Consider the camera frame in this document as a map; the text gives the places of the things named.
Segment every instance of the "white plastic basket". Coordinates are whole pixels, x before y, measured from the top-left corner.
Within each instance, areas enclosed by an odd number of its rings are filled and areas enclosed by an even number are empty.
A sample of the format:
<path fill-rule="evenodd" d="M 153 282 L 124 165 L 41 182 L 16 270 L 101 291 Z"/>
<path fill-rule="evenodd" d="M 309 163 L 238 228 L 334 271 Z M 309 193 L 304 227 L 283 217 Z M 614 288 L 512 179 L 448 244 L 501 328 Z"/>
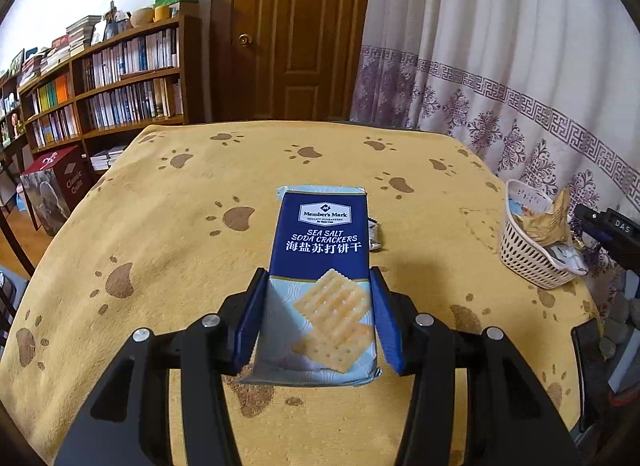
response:
<path fill-rule="evenodd" d="M 515 199 L 534 213 L 543 213 L 553 200 L 543 192 L 516 179 L 509 179 L 504 198 L 504 222 L 500 237 L 500 260 L 511 271 L 542 289 L 553 289 L 586 271 L 578 272 L 553 258 L 531 240 L 511 215 L 509 199 Z"/>

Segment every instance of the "yellow container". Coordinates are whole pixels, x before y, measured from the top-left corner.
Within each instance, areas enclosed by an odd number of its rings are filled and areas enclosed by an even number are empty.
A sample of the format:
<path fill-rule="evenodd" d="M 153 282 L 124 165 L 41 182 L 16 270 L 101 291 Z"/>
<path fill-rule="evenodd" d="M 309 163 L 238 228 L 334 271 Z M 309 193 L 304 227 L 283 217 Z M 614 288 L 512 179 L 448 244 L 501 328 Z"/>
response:
<path fill-rule="evenodd" d="M 168 5 L 161 5 L 155 8 L 154 21 L 166 20 L 171 17 L 171 10 Z"/>

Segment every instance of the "wooden door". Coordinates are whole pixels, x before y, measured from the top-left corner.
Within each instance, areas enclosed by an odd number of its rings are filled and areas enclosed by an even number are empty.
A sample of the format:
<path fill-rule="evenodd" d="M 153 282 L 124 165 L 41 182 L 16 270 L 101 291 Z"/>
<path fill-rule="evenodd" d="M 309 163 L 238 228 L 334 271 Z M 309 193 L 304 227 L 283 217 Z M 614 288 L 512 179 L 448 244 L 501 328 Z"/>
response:
<path fill-rule="evenodd" d="M 348 119 L 366 6 L 212 0 L 215 119 Z"/>

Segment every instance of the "red box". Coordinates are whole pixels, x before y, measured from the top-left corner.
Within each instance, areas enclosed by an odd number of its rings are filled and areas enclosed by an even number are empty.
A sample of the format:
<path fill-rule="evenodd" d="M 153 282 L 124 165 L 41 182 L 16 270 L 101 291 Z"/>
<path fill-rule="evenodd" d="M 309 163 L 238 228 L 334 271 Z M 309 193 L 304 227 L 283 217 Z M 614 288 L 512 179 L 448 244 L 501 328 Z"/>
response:
<path fill-rule="evenodd" d="M 40 222 L 52 237 L 93 185 L 76 146 L 38 157 L 20 179 Z"/>

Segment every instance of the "door knob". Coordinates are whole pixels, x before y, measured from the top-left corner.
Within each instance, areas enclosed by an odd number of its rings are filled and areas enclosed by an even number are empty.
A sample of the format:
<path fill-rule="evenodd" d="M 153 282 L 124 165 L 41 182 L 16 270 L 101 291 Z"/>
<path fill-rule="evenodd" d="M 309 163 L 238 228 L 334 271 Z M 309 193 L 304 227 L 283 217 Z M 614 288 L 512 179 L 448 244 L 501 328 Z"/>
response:
<path fill-rule="evenodd" d="M 249 45 L 249 43 L 253 43 L 254 39 L 250 34 L 241 34 L 238 36 L 238 41 L 240 42 L 240 45 L 242 47 L 246 47 L 247 45 Z"/>

